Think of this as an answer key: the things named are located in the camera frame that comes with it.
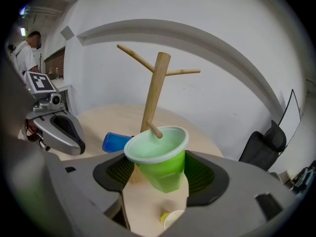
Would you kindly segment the green plastic cup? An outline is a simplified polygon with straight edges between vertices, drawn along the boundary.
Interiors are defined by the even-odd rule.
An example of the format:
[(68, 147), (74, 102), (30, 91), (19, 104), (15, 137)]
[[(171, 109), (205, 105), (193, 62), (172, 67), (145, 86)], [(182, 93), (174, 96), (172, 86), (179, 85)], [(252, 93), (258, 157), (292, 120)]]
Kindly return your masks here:
[(179, 126), (158, 129), (161, 138), (150, 130), (144, 131), (130, 139), (123, 151), (155, 189), (170, 193), (182, 185), (189, 134)]

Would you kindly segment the whiteboard on black stand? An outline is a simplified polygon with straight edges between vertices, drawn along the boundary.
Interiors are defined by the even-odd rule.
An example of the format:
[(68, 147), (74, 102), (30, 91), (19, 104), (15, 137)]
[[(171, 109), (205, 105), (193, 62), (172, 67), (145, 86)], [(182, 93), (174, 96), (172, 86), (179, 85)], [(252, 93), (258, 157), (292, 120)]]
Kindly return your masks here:
[(300, 122), (300, 110), (294, 89), (292, 89), (285, 111), (278, 124), (280, 129), (284, 132), (286, 136), (286, 146), (289, 144), (292, 137), (294, 136)]

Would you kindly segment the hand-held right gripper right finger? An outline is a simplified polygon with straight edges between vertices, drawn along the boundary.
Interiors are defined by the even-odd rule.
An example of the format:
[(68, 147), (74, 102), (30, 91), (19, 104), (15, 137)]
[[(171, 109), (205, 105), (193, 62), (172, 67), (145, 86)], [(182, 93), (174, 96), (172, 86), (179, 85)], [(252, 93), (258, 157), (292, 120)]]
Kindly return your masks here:
[(290, 218), (297, 197), (248, 163), (186, 151), (185, 212), (160, 237), (270, 237)]

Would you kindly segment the black mesh office chair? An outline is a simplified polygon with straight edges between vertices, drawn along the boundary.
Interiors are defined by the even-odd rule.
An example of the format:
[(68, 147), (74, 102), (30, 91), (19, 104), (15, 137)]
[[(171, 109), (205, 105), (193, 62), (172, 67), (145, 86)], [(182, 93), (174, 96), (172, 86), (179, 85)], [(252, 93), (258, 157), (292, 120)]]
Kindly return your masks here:
[(249, 137), (239, 161), (268, 171), (286, 148), (286, 136), (273, 120), (265, 134), (254, 131)]

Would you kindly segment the grey wall plate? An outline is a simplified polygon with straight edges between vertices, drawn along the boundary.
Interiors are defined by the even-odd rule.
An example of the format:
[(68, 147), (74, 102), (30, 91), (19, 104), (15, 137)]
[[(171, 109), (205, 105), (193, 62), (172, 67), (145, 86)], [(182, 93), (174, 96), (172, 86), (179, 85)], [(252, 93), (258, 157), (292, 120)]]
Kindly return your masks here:
[(60, 33), (66, 41), (75, 35), (69, 26), (66, 26)]

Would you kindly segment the blue plastic cup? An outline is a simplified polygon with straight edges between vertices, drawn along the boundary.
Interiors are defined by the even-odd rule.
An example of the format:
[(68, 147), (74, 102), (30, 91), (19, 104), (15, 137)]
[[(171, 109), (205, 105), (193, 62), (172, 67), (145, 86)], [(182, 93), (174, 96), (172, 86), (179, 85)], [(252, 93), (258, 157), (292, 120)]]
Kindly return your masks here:
[(107, 153), (121, 151), (124, 149), (125, 144), (131, 138), (133, 138), (133, 136), (125, 136), (121, 134), (108, 132), (104, 138), (102, 150)]

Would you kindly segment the yellow plastic cup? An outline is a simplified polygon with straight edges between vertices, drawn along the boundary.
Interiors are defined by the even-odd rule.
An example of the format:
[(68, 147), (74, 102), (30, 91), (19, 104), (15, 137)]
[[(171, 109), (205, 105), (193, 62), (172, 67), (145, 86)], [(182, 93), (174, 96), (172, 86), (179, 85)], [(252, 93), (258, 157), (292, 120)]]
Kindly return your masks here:
[(184, 213), (184, 210), (174, 210), (172, 212), (165, 212), (160, 216), (160, 223), (164, 230), (167, 230), (172, 224), (174, 224)]

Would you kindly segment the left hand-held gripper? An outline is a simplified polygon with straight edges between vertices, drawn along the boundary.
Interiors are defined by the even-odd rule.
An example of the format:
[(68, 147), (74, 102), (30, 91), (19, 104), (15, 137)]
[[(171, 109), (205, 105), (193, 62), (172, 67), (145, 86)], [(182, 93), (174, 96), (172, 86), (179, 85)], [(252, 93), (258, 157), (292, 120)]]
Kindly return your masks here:
[(44, 149), (82, 155), (86, 147), (83, 128), (67, 111), (59, 90), (45, 74), (26, 72), (25, 79), (35, 102), (21, 128), (24, 138)]

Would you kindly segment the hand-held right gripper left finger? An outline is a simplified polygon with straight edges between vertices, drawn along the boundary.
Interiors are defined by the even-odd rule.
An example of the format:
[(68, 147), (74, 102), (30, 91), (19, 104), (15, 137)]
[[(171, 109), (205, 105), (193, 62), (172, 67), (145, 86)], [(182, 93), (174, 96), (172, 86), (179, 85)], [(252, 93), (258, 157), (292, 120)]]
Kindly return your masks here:
[(122, 193), (133, 169), (123, 153), (66, 161), (53, 155), (53, 187), (63, 211), (54, 237), (135, 237)]

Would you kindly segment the wooden cup tree stand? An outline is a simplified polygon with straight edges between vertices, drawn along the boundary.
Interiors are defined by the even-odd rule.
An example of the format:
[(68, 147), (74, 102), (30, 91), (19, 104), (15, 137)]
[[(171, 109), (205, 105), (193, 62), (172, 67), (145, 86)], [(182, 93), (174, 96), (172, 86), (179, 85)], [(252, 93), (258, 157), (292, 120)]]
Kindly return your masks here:
[(155, 111), (157, 108), (158, 100), (160, 97), (160, 93), (162, 90), (162, 86), (164, 83), (164, 79), (166, 76), (176, 76), (183, 74), (197, 74), (200, 73), (200, 69), (184, 69), (184, 70), (173, 70), (168, 71), (168, 66), (170, 63), (171, 55), (159, 52), (156, 58), (155, 65), (151, 65), (148, 61), (146, 61), (139, 54), (135, 53), (130, 48), (124, 46), (123, 44), (117, 44), (117, 48), (128, 54), (130, 57), (134, 58), (144, 67), (146, 67), (150, 72), (152, 72), (151, 83), (147, 95), (147, 100), (145, 104), (142, 124), (141, 124), (141, 132), (144, 132), (148, 129), (151, 129), (154, 135), (161, 139), (162, 132), (153, 125), (153, 118), (155, 115)]

